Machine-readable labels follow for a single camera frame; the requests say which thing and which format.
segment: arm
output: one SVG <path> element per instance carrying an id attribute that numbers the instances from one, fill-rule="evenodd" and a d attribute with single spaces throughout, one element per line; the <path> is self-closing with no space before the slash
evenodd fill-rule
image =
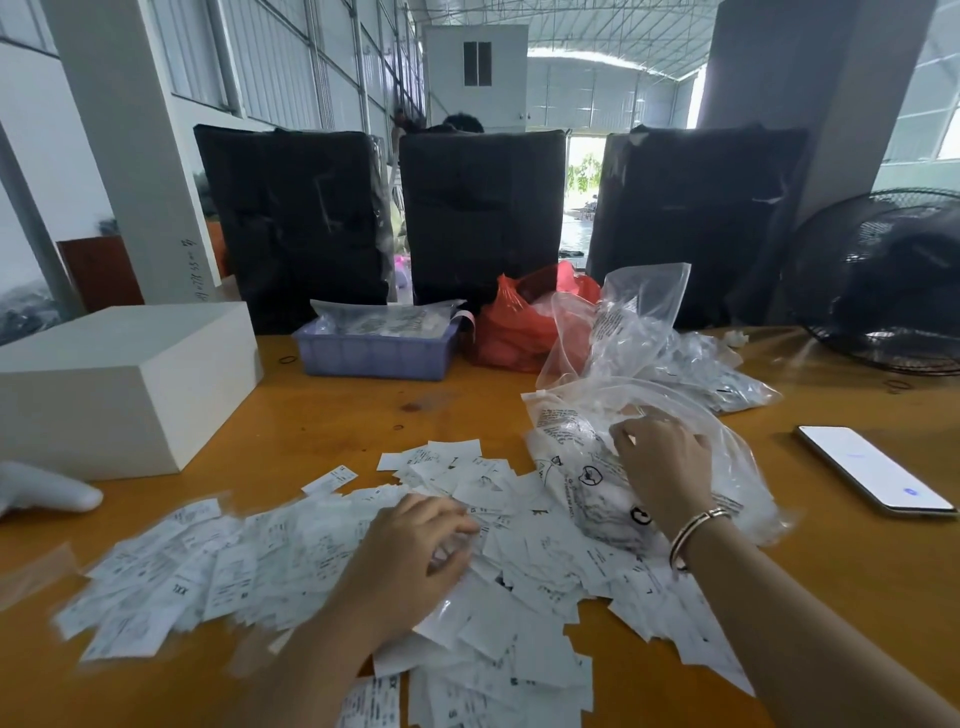
<path id="1" fill-rule="evenodd" d="M 331 728 L 360 667 L 425 618 L 469 565 L 469 550 L 430 563 L 453 533 L 477 524 L 447 498 L 408 495 L 380 511 L 323 609 L 241 701 L 229 726 Z"/>
<path id="2" fill-rule="evenodd" d="M 671 541 L 713 507 L 705 440 L 657 414 L 611 435 L 631 486 Z M 778 725 L 960 726 L 957 713 L 744 538 L 699 527 L 684 560 Z"/>

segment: black package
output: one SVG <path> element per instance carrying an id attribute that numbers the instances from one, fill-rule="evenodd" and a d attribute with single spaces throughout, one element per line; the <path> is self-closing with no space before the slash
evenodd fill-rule
<path id="1" fill-rule="evenodd" d="M 611 134 L 588 275 L 602 283 L 625 266 L 690 263 L 677 328 L 729 323 L 725 299 L 788 214 L 805 142 L 803 130 L 759 126 Z"/>
<path id="2" fill-rule="evenodd" d="M 420 133 L 400 139 L 414 300 L 477 311 L 500 274 L 556 265 L 563 132 Z"/>
<path id="3" fill-rule="evenodd" d="M 387 302 L 393 235 L 370 137 L 205 125 L 194 135 L 254 332 L 312 321 L 310 299 Z"/>

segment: pillar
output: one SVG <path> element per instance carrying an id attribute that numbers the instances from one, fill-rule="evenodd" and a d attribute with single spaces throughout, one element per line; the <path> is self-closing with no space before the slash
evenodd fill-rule
<path id="1" fill-rule="evenodd" d="M 220 284 L 149 0 L 41 0 L 146 303 Z"/>
<path id="2" fill-rule="evenodd" d="M 936 0 L 724 0 L 700 129 L 810 134 L 794 226 L 870 192 Z"/>

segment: warehouse ceiling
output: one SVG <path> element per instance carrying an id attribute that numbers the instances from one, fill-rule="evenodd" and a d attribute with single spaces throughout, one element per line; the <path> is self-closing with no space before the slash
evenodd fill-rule
<path id="1" fill-rule="evenodd" d="M 530 26 L 530 47 L 601 53 L 673 79 L 707 60 L 719 0 L 420 0 L 418 22 Z"/>

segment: left hand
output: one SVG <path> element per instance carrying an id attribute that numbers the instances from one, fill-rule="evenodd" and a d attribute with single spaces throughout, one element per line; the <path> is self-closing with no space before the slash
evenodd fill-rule
<path id="1" fill-rule="evenodd" d="M 449 498 L 404 496 L 377 514 L 324 610 L 361 619 L 377 649 L 423 621 L 467 570 L 470 552 L 460 549 L 431 571 L 437 547 L 454 533 L 479 530 Z"/>

